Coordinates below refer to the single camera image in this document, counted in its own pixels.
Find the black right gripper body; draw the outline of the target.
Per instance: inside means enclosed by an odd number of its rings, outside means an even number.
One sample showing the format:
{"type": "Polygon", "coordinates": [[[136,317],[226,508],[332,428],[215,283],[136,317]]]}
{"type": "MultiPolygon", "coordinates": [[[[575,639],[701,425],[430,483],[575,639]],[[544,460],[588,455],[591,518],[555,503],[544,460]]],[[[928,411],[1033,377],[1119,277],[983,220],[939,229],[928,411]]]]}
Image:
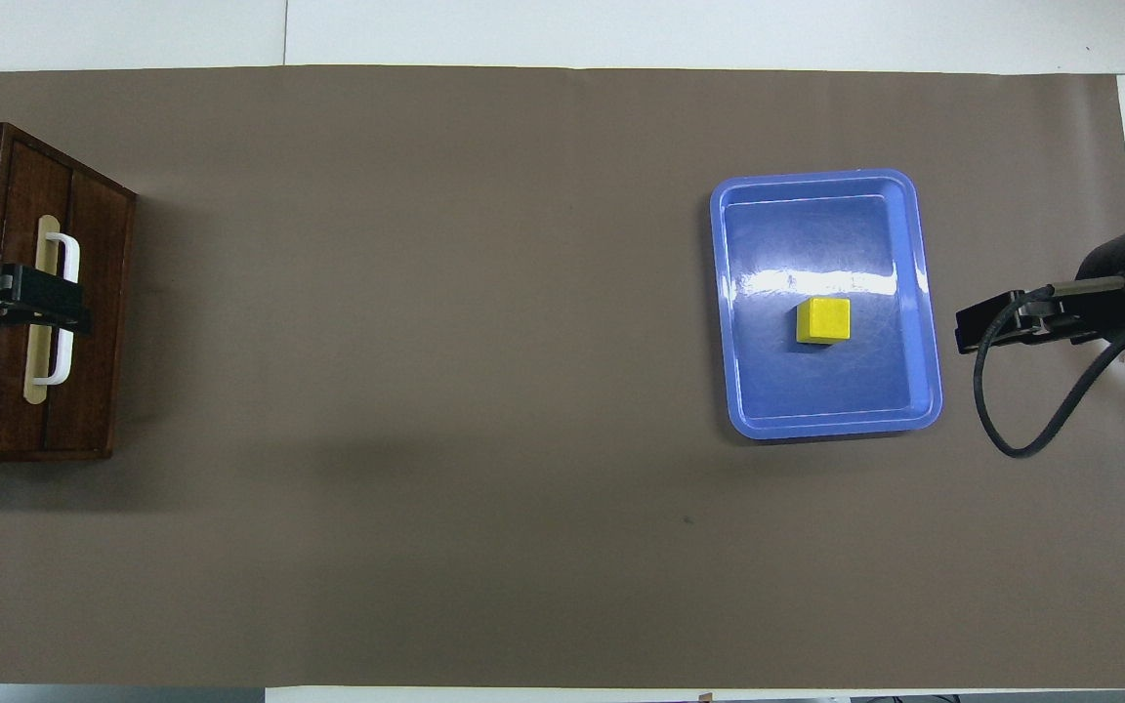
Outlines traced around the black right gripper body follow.
{"type": "MultiPolygon", "coordinates": [[[[1076,279],[1119,274],[1125,277],[1125,234],[1095,247],[1077,269],[1076,279]]],[[[1072,297],[1070,310],[1081,319],[1086,328],[1090,328],[1098,337],[1113,342],[1125,330],[1125,288],[1072,297]]]]}

